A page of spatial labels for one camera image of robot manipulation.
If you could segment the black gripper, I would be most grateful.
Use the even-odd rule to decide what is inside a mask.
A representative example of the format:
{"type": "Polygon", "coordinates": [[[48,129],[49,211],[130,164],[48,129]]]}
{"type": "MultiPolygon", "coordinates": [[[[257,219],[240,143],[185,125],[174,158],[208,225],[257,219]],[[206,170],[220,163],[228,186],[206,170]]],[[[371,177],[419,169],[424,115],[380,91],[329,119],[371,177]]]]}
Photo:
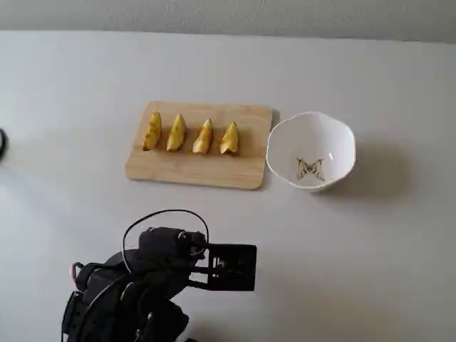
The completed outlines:
{"type": "Polygon", "coordinates": [[[158,227],[140,234],[138,267],[189,267],[204,259],[205,235],[158,227]]]}

